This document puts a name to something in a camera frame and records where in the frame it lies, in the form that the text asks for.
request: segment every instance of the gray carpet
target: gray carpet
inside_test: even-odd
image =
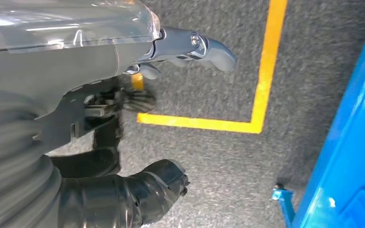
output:
[[[196,29],[230,47],[237,69],[158,65],[147,82],[157,114],[249,121],[268,1],[146,0],[167,26]],[[289,0],[262,134],[136,123],[123,113],[122,175],[173,158],[187,169],[188,194],[155,228],[284,227],[270,194],[277,180],[297,206],[365,40],[365,1]],[[56,153],[86,151],[91,136]]]

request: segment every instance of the transparent plastic cover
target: transparent plastic cover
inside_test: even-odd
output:
[[[159,38],[158,17],[138,0],[0,0],[0,50],[10,53]]]

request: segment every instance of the screw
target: screw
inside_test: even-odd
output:
[[[283,188],[283,184],[281,183],[276,183],[275,186],[273,187],[273,189],[284,189]]]
[[[191,44],[196,46],[199,44],[199,37],[197,34],[192,34],[191,35]]]

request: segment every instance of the yellow object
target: yellow object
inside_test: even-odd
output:
[[[132,75],[131,82],[132,82],[132,87],[134,89],[139,89],[139,90],[144,89],[144,77],[142,74],[138,73],[138,74]]]
[[[258,85],[255,91],[250,123],[144,113],[138,114],[137,121],[143,124],[201,128],[240,133],[261,133],[268,107],[276,57],[279,49],[280,34],[285,18],[286,4],[287,0],[269,1],[268,19],[259,67]],[[132,77],[132,82],[134,88],[143,89],[142,75],[134,75]]]

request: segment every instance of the blue metal bracket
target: blue metal bracket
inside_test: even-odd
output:
[[[292,204],[293,192],[282,188],[276,187],[272,192],[272,199],[279,201],[280,208],[285,219],[286,227],[290,228],[293,218],[295,217],[295,210]]]

